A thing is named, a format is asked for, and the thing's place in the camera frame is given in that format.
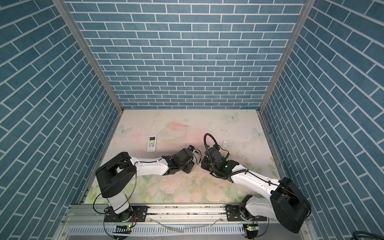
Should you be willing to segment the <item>white remote with display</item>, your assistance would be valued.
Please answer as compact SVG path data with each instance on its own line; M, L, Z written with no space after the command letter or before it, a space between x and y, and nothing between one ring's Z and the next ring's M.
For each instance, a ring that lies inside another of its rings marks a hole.
M157 135L151 135L148 138L148 144L147 144L147 152L153 153L156 151L157 146Z

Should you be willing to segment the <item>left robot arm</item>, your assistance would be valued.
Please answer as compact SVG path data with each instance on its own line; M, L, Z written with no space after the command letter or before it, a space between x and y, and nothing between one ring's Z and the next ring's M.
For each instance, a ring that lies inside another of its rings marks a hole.
M171 156L157 159L140 159L121 152L100 166L96 179L101 196L108 200L115 214L121 214L130 208L129 197L124 188L132 178L139 176L167 176L177 172L189 174L194 166L195 147L189 146Z

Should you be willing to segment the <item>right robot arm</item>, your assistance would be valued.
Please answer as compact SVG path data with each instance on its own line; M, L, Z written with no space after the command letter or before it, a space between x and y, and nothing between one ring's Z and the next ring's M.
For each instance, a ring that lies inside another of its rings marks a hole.
M257 174L220 153L220 146L206 147L201 167L218 179L242 185L263 196L268 202L259 204L257 198L247 195L239 204L244 215L275 218L292 233L297 234L312 213L312 206L293 180L281 180Z

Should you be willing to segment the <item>right controller board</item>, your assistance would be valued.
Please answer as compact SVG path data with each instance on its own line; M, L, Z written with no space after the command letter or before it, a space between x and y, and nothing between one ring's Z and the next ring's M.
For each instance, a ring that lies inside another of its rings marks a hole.
M256 224L244 224L244 237L248 240L254 240L259 234L259 226Z

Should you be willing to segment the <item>controller board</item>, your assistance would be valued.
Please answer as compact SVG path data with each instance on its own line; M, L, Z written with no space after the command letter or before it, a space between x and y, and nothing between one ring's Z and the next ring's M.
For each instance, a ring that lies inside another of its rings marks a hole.
M256 224L244 224L244 237L248 240L254 240L259 234L259 226Z
M132 228L131 226L122 226L118 225L116 228L113 230L112 236L116 240L125 240L130 234L132 233Z

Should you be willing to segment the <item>left controller board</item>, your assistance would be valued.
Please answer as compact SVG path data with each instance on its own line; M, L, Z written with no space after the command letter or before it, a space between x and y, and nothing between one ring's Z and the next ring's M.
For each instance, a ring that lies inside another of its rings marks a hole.
M130 234L132 233L132 228L131 226L122 226L118 225L116 228L113 230L112 236L116 240L125 240Z

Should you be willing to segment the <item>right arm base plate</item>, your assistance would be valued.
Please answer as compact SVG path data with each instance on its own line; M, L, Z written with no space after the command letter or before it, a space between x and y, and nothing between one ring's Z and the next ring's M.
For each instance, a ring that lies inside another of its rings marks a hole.
M225 205L227 221L228 222L240 222L240 221L266 221L267 217L263 216L253 216L249 213L245 207L240 207L240 205Z

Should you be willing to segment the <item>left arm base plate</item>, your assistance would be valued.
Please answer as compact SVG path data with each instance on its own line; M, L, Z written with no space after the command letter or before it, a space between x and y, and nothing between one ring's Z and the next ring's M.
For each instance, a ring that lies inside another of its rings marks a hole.
M141 223L146 220L148 206L130 206L127 210L116 214L112 207L108 207L105 216L105 222L107 223Z

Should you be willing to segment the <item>aluminium front rail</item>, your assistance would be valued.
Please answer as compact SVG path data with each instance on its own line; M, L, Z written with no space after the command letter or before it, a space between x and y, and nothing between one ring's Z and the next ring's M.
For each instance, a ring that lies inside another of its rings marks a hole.
M257 199L259 204L265 204L264 199ZM148 206L147 217L144 222L133 224L149 224L159 222L162 224L203 224L216 220L228 223L225 205L237 205L236 203L219 204L133 204L132 206ZM106 205L72 205L66 213L63 224L67 225L97 225L97 224L123 224L105 222Z

